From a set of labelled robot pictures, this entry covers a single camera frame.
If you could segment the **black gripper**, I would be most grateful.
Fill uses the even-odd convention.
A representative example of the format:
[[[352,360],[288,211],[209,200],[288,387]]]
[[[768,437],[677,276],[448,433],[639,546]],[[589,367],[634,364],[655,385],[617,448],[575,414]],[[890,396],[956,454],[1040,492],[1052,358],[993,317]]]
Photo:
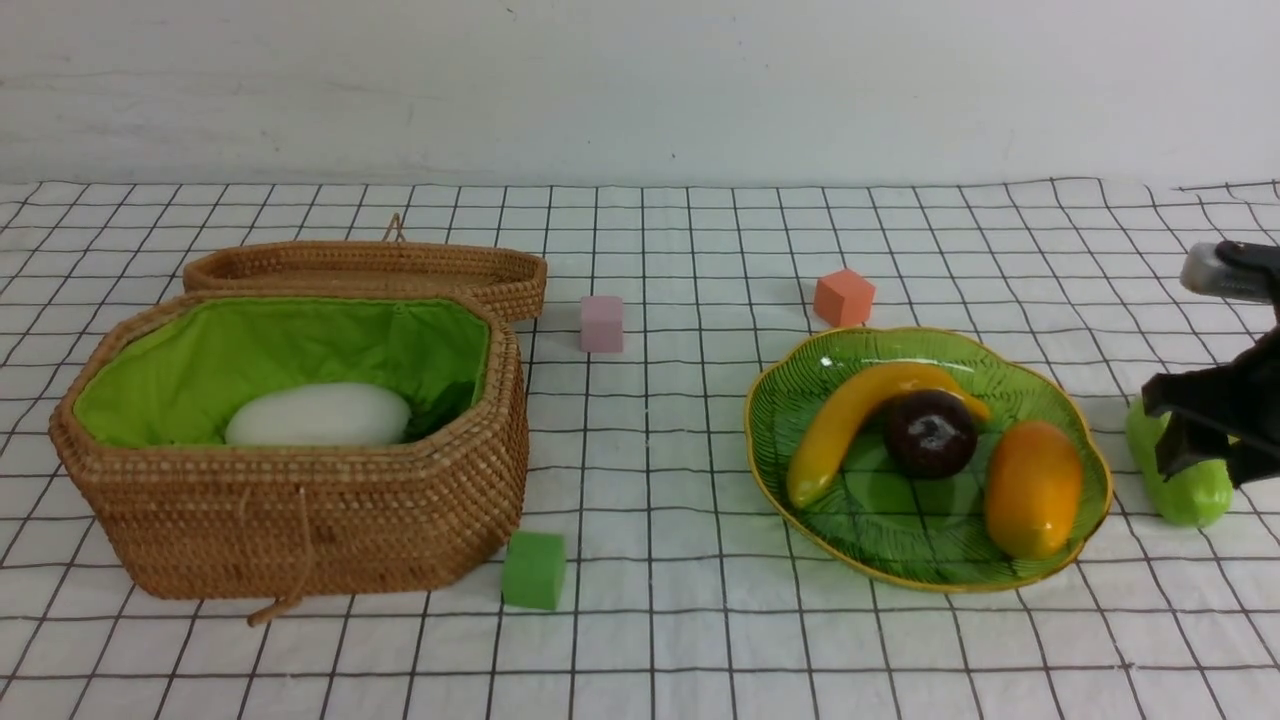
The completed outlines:
[[[1277,479],[1279,328],[1230,366],[1153,375],[1142,386],[1142,404],[1147,416],[1170,413],[1155,446],[1156,471],[1165,480],[1219,460],[1234,488]],[[1185,416],[1228,419],[1228,433]]]

